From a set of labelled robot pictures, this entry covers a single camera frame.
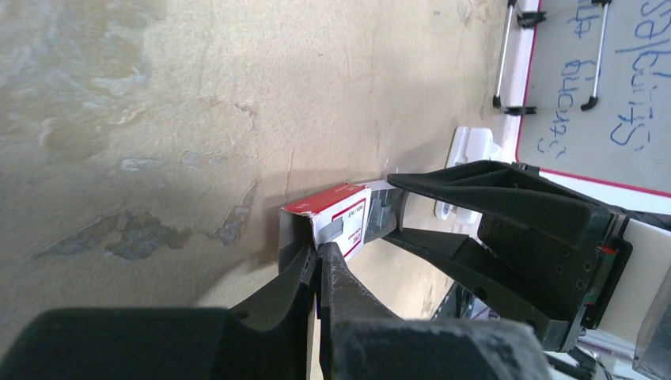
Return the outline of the red white staple box sleeve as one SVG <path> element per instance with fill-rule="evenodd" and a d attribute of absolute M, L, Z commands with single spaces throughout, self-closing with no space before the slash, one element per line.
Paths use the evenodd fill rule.
<path fill-rule="evenodd" d="M 364 245 L 372 190 L 342 183 L 286 204 L 279 210 L 279 271 L 296 249 L 334 242 L 346 260 Z"/>

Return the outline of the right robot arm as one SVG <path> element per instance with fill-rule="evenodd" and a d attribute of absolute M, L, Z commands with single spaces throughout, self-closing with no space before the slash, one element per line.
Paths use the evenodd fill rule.
<path fill-rule="evenodd" d="M 387 178 L 416 194 L 474 211 L 476 236 L 399 225 L 386 240 L 426 260 L 468 298 L 535 332 L 546 352 L 568 352 L 589 331 L 635 348 L 654 339 L 667 309 L 670 218 L 629 211 L 564 187 L 537 170 L 476 161 Z"/>

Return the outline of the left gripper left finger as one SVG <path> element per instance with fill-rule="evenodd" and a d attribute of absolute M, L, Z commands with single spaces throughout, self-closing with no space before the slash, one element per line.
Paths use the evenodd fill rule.
<path fill-rule="evenodd" d="M 31 321 L 4 379 L 304 379 L 317 263 L 304 247 L 232 308 L 72 308 Z"/>

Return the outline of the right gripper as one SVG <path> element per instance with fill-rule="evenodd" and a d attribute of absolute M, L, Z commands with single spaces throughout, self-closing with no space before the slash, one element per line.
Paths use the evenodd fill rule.
<path fill-rule="evenodd" d="M 629 214 L 500 161 L 390 174 L 394 187 L 483 215 L 478 237 L 405 228 L 383 237 L 445 273 L 500 317 L 567 352 L 598 327 L 631 255 Z"/>

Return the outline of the staple box tray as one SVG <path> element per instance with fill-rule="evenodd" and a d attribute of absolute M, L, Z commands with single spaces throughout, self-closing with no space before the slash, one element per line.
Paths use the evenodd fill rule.
<path fill-rule="evenodd" d="M 392 233 L 398 225 L 404 202 L 404 191 L 389 184 L 386 180 L 374 180 L 362 183 L 370 191 L 369 217 L 364 234 L 364 244 Z"/>

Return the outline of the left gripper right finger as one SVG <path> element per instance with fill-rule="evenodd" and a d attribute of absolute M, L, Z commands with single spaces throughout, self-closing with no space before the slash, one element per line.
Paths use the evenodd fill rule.
<path fill-rule="evenodd" d="M 404 320 L 321 245 L 320 367 L 326 379 L 549 379 L 531 328 L 513 321 Z"/>

